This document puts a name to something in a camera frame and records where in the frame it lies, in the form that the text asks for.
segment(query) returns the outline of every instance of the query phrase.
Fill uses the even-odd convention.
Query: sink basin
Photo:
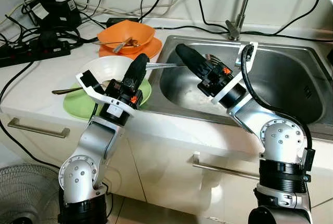
[[[169,36],[158,63],[182,63],[175,47],[184,43],[201,54],[213,54],[225,63],[233,75],[241,44],[214,39]],[[302,118],[313,136],[333,140],[333,82],[311,48],[259,44],[249,77],[254,90],[269,104]],[[201,92],[201,80],[187,67],[154,70],[149,82],[152,94],[143,110],[215,123],[236,125],[220,104]]]

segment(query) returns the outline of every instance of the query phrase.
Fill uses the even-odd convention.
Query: silver drawer handle
[[[216,166],[212,166],[212,165],[205,164],[205,163],[200,163],[199,156],[200,156],[199,154],[193,154],[193,162],[192,162],[193,167],[204,168],[204,169],[208,169],[211,171],[221,172],[221,173],[225,173],[225,174],[229,174],[229,175],[259,180],[259,175],[257,175],[257,174],[228,169],[228,168],[216,167]]]
[[[12,128],[16,128],[16,129],[24,129],[24,130],[28,130],[28,131],[32,131],[32,132],[36,132],[36,133],[40,133],[40,134],[44,134],[44,135],[48,135],[48,136],[53,136],[53,137],[60,137],[60,138],[65,138],[68,136],[70,129],[69,128],[64,128],[62,130],[62,132],[55,132],[52,130],[45,130],[45,129],[39,129],[39,128],[35,128],[35,127],[30,127],[30,126],[24,126],[24,125],[20,125],[19,124],[19,119],[14,117],[9,123],[8,123],[8,127],[12,127]]]

